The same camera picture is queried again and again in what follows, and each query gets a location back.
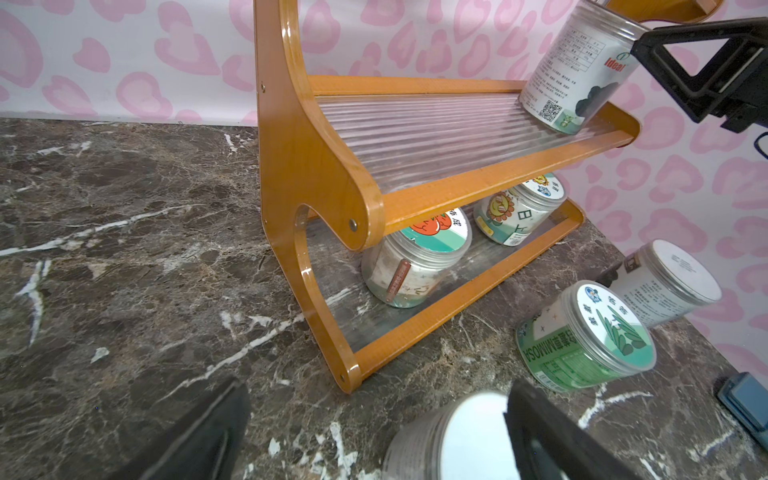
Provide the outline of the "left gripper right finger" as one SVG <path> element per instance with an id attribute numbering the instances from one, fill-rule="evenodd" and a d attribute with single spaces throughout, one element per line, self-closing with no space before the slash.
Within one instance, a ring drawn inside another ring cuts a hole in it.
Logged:
<path id="1" fill-rule="evenodd" d="M 524 379 L 513 381 L 504 414 L 522 479 L 636 479 Z"/>

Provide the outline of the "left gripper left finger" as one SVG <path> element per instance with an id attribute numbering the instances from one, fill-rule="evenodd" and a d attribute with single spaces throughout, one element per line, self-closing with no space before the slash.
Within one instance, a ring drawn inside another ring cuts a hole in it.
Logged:
<path id="1" fill-rule="evenodd" d="M 226 379 L 111 479 L 229 479 L 250 418 L 247 386 Z"/>

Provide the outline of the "white label jar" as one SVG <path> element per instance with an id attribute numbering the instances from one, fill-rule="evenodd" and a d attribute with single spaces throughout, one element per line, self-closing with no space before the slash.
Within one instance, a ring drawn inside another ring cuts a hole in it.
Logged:
<path id="1" fill-rule="evenodd" d="M 631 50 L 649 31 L 594 1 L 580 1 L 519 95 L 544 125 L 576 134 L 639 66 Z"/>
<path id="2" fill-rule="evenodd" d="M 600 274 L 648 329 L 722 299 L 713 275 L 695 257 L 663 239 L 652 240 Z"/>

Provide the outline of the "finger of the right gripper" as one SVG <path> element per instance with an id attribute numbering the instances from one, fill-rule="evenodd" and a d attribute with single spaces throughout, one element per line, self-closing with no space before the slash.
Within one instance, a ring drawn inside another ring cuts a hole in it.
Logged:
<path id="1" fill-rule="evenodd" d="M 723 42 L 691 74 L 672 55 L 673 44 Z M 631 54 L 695 123 L 722 118 L 741 133 L 767 125 L 767 19 L 765 17 L 659 27 L 634 42 Z"/>

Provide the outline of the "green label jar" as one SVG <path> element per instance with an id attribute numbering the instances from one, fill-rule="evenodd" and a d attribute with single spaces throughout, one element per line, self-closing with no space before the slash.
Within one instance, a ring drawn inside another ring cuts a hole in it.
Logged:
<path id="1" fill-rule="evenodd" d="M 521 323 L 516 341 L 532 376 L 558 393 L 638 375 L 657 362 L 648 329 L 614 292 L 587 280 Z"/>
<path id="2" fill-rule="evenodd" d="M 508 397 L 484 391 L 431 411 L 400 429 L 383 479 L 518 479 L 505 414 Z"/>

